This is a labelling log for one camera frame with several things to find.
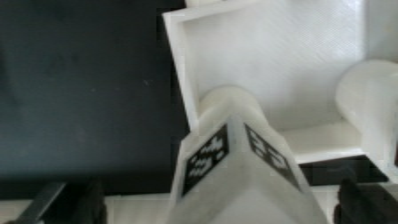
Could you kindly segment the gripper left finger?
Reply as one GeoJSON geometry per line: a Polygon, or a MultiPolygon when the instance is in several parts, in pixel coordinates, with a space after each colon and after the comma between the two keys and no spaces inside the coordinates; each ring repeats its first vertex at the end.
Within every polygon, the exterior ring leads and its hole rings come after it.
{"type": "Polygon", "coordinates": [[[107,224],[102,182],[52,182],[11,224],[107,224]]]}

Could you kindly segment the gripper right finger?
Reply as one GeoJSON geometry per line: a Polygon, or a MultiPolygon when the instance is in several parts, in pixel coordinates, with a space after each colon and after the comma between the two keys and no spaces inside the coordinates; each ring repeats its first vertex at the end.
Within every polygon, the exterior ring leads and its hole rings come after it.
{"type": "Polygon", "coordinates": [[[338,191],[335,224],[398,224],[398,200],[379,184],[345,179],[338,191]]]}

